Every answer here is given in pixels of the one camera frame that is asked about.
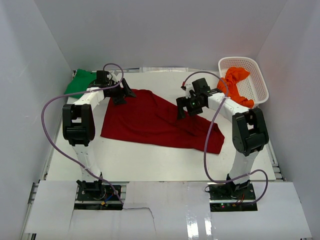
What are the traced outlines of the red t-shirt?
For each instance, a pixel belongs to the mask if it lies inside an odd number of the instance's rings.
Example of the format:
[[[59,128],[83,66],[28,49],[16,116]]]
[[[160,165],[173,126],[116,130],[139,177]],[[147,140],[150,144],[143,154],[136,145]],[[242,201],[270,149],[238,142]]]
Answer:
[[[125,104],[110,100],[101,137],[163,147],[207,150],[219,154],[225,137],[217,124],[199,116],[177,120],[177,106],[150,90],[134,89]]]

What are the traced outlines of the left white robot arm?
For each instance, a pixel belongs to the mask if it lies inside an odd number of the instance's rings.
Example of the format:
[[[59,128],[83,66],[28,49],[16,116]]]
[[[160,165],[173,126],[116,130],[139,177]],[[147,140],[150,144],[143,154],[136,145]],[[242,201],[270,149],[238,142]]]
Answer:
[[[77,101],[65,104],[62,108],[62,133],[72,146],[76,160],[80,163],[82,179],[77,181],[84,194],[99,200],[106,194],[106,187],[101,180],[100,171],[91,142],[96,135],[93,110],[105,98],[111,98],[115,105],[125,104],[126,97],[135,98],[126,80],[113,79],[113,74],[98,70],[96,79],[87,87]]]

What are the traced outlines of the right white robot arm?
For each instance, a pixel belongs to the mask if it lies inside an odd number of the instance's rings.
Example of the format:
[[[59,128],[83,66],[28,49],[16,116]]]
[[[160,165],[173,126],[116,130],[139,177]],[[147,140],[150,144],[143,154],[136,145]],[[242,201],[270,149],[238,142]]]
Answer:
[[[269,142],[262,110],[240,105],[228,96],[227,91],[210,88],[205,78],[197,79],[191,84],[183,82],[181,88],[185,91],[185,96],[176,99],[178,120],[198,115],[206,107],[231,123],[235,157],[223,184],[226,185],[226,195],[233,200],[238,199],[250,185],[256,157]]]

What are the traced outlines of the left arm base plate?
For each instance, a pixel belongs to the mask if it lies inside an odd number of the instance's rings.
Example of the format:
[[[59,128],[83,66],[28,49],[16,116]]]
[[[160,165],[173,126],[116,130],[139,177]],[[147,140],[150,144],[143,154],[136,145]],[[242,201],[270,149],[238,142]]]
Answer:
[[[74,202],[75,210],[100,210],[120,211],[123,205],[120,203],[115,192],[121,196],[122,186],[114,185],[115,191],[109,185],[102,185],[102,191],[85,190],[78,186]]]

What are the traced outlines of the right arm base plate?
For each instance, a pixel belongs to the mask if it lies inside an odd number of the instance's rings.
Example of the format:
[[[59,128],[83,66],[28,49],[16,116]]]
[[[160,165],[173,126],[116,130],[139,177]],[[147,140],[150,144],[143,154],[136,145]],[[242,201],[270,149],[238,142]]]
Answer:
[[[231,193],[224,184],[208,184],[204,191],[209,194],[209,205],[212,213],[227,212],[256,212],[257,204],[253,184],[241,189],[238,193]]]

